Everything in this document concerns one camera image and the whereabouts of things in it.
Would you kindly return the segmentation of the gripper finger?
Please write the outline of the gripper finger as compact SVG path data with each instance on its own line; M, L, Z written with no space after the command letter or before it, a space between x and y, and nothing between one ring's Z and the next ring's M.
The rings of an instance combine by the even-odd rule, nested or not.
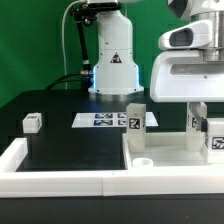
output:
M208 123L207 123L207 119L203 118L199 114L200 108L201 108L201 104L199 102L190 102L189 103L189 109L196 119L196 130L201 131L201 132L206 132Z

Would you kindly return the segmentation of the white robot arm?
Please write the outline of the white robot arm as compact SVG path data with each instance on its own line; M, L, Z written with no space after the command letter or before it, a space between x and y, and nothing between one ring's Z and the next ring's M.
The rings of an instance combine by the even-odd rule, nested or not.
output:
M139 92L133 61L132 24L120 13L130 0L87 0L97 14L99 61L94 67L93 95L105 98ZM188 25L160 36L163 51L153 64L150 97L155 102L186 102L205 132L218 121L199 114L206 102L224 102L224 0L167 0Z

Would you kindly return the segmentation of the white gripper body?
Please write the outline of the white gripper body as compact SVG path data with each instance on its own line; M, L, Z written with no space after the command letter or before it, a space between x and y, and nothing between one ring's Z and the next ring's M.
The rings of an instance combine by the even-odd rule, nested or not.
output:
M154 61L150 97L155 102L224 102L224 62L207 61L212 42L209 20L164 33Z

